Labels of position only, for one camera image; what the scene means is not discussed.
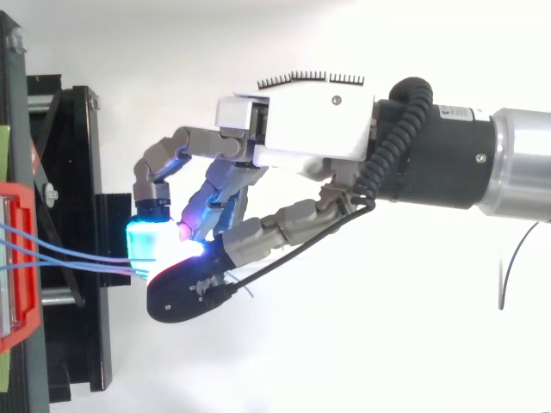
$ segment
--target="silver metal cylinder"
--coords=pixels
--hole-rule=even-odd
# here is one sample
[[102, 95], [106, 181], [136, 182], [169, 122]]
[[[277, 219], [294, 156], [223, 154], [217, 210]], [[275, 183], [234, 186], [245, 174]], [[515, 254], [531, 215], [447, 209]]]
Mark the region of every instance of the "silver metal cylinder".
[[29, 96], [27, 99], [28, 112], [30, 114], [45, 113], [50, 109], [52, 100], [53, 95]]
[[42, 290], [42, 305], [75, 304], [69, 287], [44, 288]]
[[480, 210], [486, 215], [551, 219], [551, 114], [501, 109], [492, 120], [496, 152]]

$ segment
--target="black cable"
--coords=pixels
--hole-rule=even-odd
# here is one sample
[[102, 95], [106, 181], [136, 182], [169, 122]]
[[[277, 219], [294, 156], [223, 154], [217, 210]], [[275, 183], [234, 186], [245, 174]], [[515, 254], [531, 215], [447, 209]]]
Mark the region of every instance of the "black cable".
[[291, 261], [293, 258], [298, 256], [299, 254], [302, 254], [304, 251], [308, 250], [310, 247], [327, 237], [328, 235], [332, 234], [336, 230], [338, 230], [341, 226], [348, 224], [350, 221], [361, 217], [362, 215], [365, 215], [366, 213], [370, 212], [369, 208], [362, 208], [358, 209], [357, 211], [354, 211], [350, 215], [347, 215], [346, 217], [340, 219], [335, 224], [328, 226], [325, 228], [322, 232], [317, 234], [316, 236], [310, 238], [308, 241], [303, 243], [300, 247], [297, 247], [296, 249], [292, 250], [285, 256], [282, 256], [280, 259], [272, 262], [271, 264], [267, 265], [264, 268], [259, 269], [256, 273], [249, 275], [248, 277], [242, 279], [240, 282], [236, 282], [235, 284], [231, 284], [231, 288], [233, 291], [239, 290], [239, 288], [246, 286], [247, 284], [252, 283], [255, 280], [258, 280], [263, 275], [266, 275], [270, 271], [273, 271], [274, 269], [280, 267], [281, 265], [285, 264], [286, 262]]
[[520, 243], [518, 243], [517, 245], [517, 249], [515, 250], [515, 252], [513, 253], [513, 257], [511, 258], [511, 260], [509, 261], [509, 267], [507, 268], [507, 274], [505, 275], [505, 281], [503, 283], [503, 291], [501, 292], [501, 302], [499, 303], [499, 309], [500, 310], [503, 310], [504, 307], [505, 307], [505, 294], [507, 293], [507, 284], [509, 282], [509, 275], [511, 274], [511, 268], [513, 267], [513, 262], [515, 261], [515, 258], [517, 258], [517, 254], [518, 254], [518, 251], [520, 250], [520, 247], [523, 246], [523, 243], [524, 243], [524, 240], [526, 240], [526, 238], [528, 237], [528, 235], [530, 235], [530, 233], [532, 232], [532, 230], [534, 228], [537, 227], [537, 225], [539, 224], [539, 222], [536, 222], [535, 224], [533, 224], [529, 230], [526, 231], [526, 233], [524, 234], [524, 237], [523, 239], [520, 240]]
[[432, 107], [432, 88], [423, 79], [409, 77], [397, 83], [389, 98], [406, 105], [404, 114], [390, 133], [377, 145], [373, 155], [363, 163], [354, 185], [352, 203], [375, 209], [375, 198], [388, 173], [412, 146]]

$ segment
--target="black metal frame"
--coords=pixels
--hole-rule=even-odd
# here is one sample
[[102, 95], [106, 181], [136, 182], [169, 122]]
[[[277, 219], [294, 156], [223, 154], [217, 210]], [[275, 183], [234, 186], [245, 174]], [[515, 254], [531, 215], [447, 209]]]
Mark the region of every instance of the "black metal frame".
[[[97, 112], [91, 104], [96, 95], [84, 86], [62, 90], [60, 81], [47, 89], [43, 83], [51, 77], [41, 79], [28, 78], [30, 96], [53, 96], [48, 112], [30, 115], [43, 167], [34, 173], [39, 237], [91, 254], [125, 256], [131, 197], [101, 194]], [[47, 183], [59, 192], [52, 208], [44, 196]], [[43, 289], [69, 286], [76, 302], [44, 308], [51, 403], [71, 399], [69, 384], [90, 382], [91, 391], [103, 391], [111, 383], [106, 287], [129, 283], [122, 275], [42, 269]]]

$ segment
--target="blue wire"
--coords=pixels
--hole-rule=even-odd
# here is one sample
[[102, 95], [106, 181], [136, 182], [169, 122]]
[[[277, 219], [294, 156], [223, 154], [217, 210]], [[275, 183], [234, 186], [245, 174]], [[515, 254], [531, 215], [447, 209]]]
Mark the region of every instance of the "blue wire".
[[[27, 254], [29, 256], [34, 256], [36, 258], [40, 258], [41, 260], [48, 261], [48, 262], [54, 262], [54, 263], [56, 263], [57, 265], [60, 265], [60, 266], [65, 266], [65, 267], [74, 268], [74, 269], [83, 269], [82, 266], [76, 266], [76, 267], [72, 266], [71, 264], [68, 264], [67, 261], [57, 260], [57, 259], [52, 258], [50, 256], [45, 256], [44, 254], [34, 252], [34, 251], [31, 251], [31, 250], [27, 250], [26, 248], [20, 247], [19, 245], [15, 245], [14, 243], [10, 243], [10, 242], [4, 241], [2, 239], [0, 239], [0, 244], [5, 245], [7, 247], [10, 247], [13, 250], [21, 251], [22, 253]], [[116, 266], [110, 266], [110, 265], [104, 265], [104, 264], [95, 264], [93, 262], [90, 262], [90, 263], [86, 264], [86, 268], [95, 268], [96, 272], [102, 271], [102, 272], [105, 272], [105, 273], [112, 273], [112, 274], [118, 274], [119, 271], [122, 271], [122, 270], [125, 269], [123, 267], [116, 267]], [[147, 272], [143, 269], [132, 270], [133, 273], [134, 273], [134, 271], [135, 271], [135, 274], [139, 274], [140, 272], [143, 273], [143, 275], [147, 274]]]
[[[226, 275], [228, 275], [229, 277], [232, 277], [235, 281], [239, 282], [239, 278], [236, 277], [235, 275], [233, 275], [232, 273], [227, 272]], [[255, 298], [254, 294], [252, 293], [252, 291], [249, 289], [248, 286], [243, 286], [243, 288], [245, 289], [246, 292], [249, 293], [249, 295], [251, 296], [252, 299]]]
[[83, 252], [76, 252], [73, 250], [68, 250], [66, 248], [56, 247], [55, 245], [51, 245], [46, 241], [42, 241], [40, 238], [34, 237], [31, 234], [26, 233], [25, 231], [18, 230], [13, 226], [0, 223], [0, 229], [13, 232], [14, 234], [17, 234], [17, 235], [21, 235], [22, 237], [25, 237], [26, 239], [30, 239], [31, 241], [34, 241], [38, 245], [41, 245], [44, 248], [48, 248], [49, 250], [60, 252], [68, 256], [77, 256], [79, 258], [84, 258], [85, 260], [105, 261], [105, 262], [154, 262], [155, 261], [154, 259], [138, 259], [138, 258], [128, 259], [128, 258], [111, 258], [109, 256], [94, 256], [91, 254], [85, 254]]
[[[96, 269], [89, 267], [87, 262], [68, 261], [68, 262], [65, 262], [65, 263], [71, 264], [74, 267], [78, 267], [78, 268], [75, 268], [75, 269], [80, 269], [82, 271], [97, 272]], [[9, 270], [9, 269], [18, 269], [18, 268], [30, 268], [30, 267], [57, 267], [58, 265], [59, 264], [57, 264], [55, 262], [45, 262], [45, 261], [24, 262], [24, 263], [21, 263], [21, 264], [10, 264], [10, 265], [0, 266], [0, 271], [5, 271], [5, 270]], [[127, 275], [127, 276], [132, 275], [131, 273], [129, 273], [127, 271], [118, 271], [118, 272], [114, 271], [114, 274], [121, 274], [121, 275]]]

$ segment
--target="small label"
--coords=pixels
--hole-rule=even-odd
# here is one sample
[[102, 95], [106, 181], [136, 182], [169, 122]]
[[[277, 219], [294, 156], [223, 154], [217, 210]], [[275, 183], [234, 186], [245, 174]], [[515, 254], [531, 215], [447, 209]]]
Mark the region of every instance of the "small label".
[[487, 112], [484, 112], [480, 109], [473, 109], [474, 118], [476, 120], [479, 120], [481, 122], [489, 122], [490, 121], [490, 115]]
[[442, 119], [473, 121], [473, 111], [469, 108], [458, 108], [457, 106], [438, 105]]

